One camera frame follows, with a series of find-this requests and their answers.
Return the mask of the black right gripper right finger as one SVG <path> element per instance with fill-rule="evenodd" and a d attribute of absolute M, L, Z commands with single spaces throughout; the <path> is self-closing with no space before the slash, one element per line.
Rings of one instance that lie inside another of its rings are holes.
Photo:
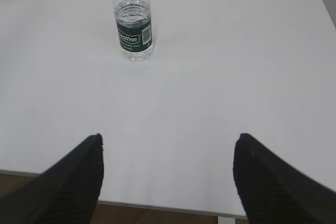
<path fill-rule="evenodd" d="M 242 133 L 233 177 L 249 223 L 335 223 L 335 192 Z"/>

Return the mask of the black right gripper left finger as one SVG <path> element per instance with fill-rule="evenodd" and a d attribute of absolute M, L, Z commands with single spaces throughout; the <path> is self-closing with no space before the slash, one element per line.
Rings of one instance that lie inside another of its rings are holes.
<path fill-rule="evenodd" d="M 103 139 L 91 135 L 38 177 L 2 196 L 1 223 L 89 223 L 103 177 Z"/>

